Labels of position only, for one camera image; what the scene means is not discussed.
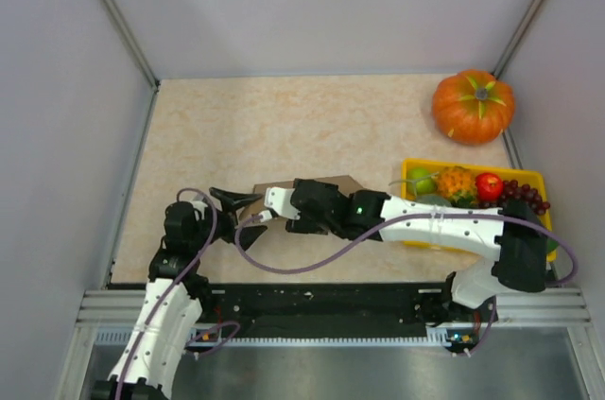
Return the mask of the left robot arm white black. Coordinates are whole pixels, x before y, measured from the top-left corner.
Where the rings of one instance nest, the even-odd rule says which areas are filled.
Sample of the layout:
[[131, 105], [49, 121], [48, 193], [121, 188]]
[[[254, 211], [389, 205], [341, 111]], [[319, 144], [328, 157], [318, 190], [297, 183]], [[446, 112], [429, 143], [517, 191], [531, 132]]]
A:
[[164, 211], [164, 235], [152, 258], [145, 297], [130, 338], [92, 399], [170, 399], [176, 371], [196, 322], [214, 312], [200, 258], [219, 239], [234, 242], [237, 211], [263, 196], [215, 187], [208, 194], [187, 187]]

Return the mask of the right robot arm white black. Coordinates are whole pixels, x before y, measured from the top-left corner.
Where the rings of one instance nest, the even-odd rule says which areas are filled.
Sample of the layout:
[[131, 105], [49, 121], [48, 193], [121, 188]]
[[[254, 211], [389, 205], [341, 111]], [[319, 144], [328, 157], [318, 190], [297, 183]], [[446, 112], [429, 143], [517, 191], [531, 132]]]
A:
[[528, 204], [456, 208], [425, 204], [367, 189], [349, 195], [316, 180], [268, 193], [267, 205], [297, 234], [332, 234], [359, 243], [422, 242], [477, 255], [470, 267], [448, 276], [441, 309], [465, 319], [493, 296], [541, 293], [546, 288], [547, 237]]

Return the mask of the brown cardboard box sheet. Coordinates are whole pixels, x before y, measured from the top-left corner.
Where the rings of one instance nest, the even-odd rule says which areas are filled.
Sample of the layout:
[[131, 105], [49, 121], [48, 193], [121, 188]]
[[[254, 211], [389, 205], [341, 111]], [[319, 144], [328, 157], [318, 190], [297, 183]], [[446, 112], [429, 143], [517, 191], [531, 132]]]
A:
[[[294, 188], [293, 183], [295, 180], [296, 179], [290, 180], [290, 181], [285, 181], [285, 182], [257, 184], [253, 187], [252, 193], [262, 194], [264, 197], [266, 190], [272, 186], [278, 186], [278, 187], [284, 187], [284, 188]], [[317, 181], [323, 182], [323, 183], [335, 184], [338, 186], [339, 190], [343, 194], [352, 195], [362, 189], [362, 185], [359, 182], [357, 182], [355, 179], [353, 179], [351, 176], [348, 176], [348, 175], [332, 176], [332, 177], [317, 178], [317, 179], [310, 179], [310, 180], [317, 180]], [[239, 214], [239, 219], [241, 221], [243, 221], [243, 220], [249, 218], [250, 216], [252, 216], [252, 214], [251, 214], [252, 206], [255, 204], [258, 204], [262, 199], [263, 198], [261, 198], [256, 203], [251, 204], [250, 206], [244, 208]]]

